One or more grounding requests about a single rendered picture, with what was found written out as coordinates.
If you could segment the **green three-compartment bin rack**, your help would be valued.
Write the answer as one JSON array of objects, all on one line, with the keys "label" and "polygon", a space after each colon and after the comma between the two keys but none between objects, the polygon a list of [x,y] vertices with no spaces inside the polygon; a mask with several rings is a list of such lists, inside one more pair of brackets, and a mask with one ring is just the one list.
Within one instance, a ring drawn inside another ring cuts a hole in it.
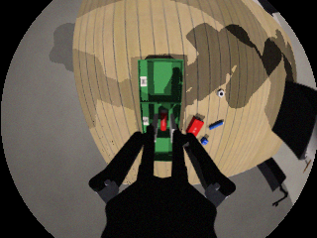
[{"label": "green three-compartment bin rack", "polygon": [[[171,162],[172,142],[169,133],[169,113],[180,123],[183,59],[138,59],[138,81],[142,131],[158,113],[158,135],[155,161]],[[167,110],[166,130],[160,129],[160,111]],[[150,118],[149,118],[150,113]]]}]

